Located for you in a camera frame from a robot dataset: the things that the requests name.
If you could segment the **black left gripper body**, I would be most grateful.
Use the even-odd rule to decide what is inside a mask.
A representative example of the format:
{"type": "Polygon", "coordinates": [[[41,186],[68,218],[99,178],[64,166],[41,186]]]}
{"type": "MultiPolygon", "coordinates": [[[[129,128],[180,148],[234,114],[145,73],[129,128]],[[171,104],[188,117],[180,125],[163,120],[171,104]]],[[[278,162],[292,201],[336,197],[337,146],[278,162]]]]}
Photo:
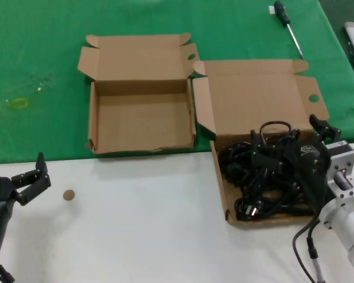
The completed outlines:
{"type": "Polygon", "coordinates": [[[17,189],[8,177],[0,177],[0,202],[17,200],[17,189]]]}

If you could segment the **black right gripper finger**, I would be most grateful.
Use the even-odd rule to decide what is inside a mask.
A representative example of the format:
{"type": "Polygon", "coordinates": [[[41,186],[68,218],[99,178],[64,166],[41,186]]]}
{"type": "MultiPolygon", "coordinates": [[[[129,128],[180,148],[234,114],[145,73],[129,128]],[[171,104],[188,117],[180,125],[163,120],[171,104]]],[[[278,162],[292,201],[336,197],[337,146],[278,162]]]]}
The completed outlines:
{"type": "Polygon", "coordinates": [[[261,177],[284,174],[285,164],[281,161],[281,138],[285,133],[268,134],[266,139],[251,130],[251,163],[261,177]]]}
{"type": "Polygon", "coordinates": [[[316,115],[309,116],[309,123],[316,132],[316,139],[322,143],[329,141],[331,143],[339,142],[341,138],[341,129],[331,126],[327,120],[321,120],[316,115]]]}

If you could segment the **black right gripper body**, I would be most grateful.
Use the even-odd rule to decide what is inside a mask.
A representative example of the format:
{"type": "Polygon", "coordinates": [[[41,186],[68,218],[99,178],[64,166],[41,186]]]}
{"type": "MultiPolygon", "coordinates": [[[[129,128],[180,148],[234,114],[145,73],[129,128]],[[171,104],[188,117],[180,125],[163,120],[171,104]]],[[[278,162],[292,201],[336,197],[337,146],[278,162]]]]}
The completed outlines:
{"type": "Polygon", "coordinates": [[[324,144],[316,138],[291,142],[284,148],[283,163],[284,173],[293,178],[310,207],[319,213],[328,197],[329,155],[324,144]]]}

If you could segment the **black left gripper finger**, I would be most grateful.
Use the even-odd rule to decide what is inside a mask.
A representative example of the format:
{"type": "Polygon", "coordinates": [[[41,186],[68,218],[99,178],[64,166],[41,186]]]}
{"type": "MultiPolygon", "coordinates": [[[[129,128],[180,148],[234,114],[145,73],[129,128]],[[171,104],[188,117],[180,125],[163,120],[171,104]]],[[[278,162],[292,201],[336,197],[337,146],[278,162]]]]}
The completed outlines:
{"type": "Polygon", "coordinates": [[[49,175],[46,174],[44,176],[41,176],[39,180],[37,180],[35,183],[31,184],[18,194],[17,202],[20,203],[21,206],[25,206],[37,196],[42,194],[50,186],[51,181],[49,175]]]}
{"type": "Polygon", "coordinates": [[[39,152],[34,170],[11,177],[11,182],[14,186],[29,186],[36,184],[49,186],[48,169],[43,153],[39,152]]]}

